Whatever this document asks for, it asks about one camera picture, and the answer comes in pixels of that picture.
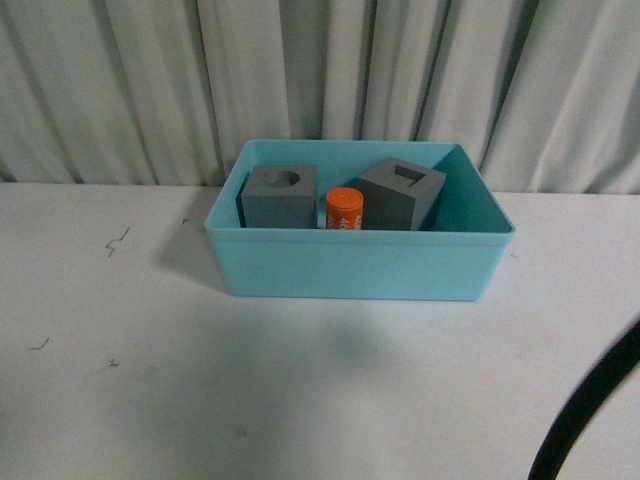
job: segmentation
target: white table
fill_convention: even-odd
[[[640,197],[497,195],[516,237],[446,303],[231,297],[216,194],[0,185],[0,478],[525,479],[640,310]],[[561,478],[638,478],[639,412],[636,371]]]

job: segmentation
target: curtain fold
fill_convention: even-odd
[[[0,0],[0,178],[220,185],[251,138],[461,143],[640,193],[635,0]]]

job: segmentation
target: black cable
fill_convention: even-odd
[[[569,450],[616,387],[640,361],[640,317],[573,392],[536,455],[529,480],[554,480]]]

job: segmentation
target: light blue plastic bin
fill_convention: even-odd
[[[447,174],[434,228],[325,230],[327,192],[389,157]],[[317,165],[322,228],[242,228],[239,193],[261,164]],[[515,232],[457,144],[326,140],[247,142],[205,226],[232,295],[403,300],[480,299]]]

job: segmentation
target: gray foam block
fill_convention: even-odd
[[[435,223],[446,174],[398,158],[359,175],[363,230],[428,230]]]
[[[240,198],[252,228],[317,228],[315,165],[257,165]]]

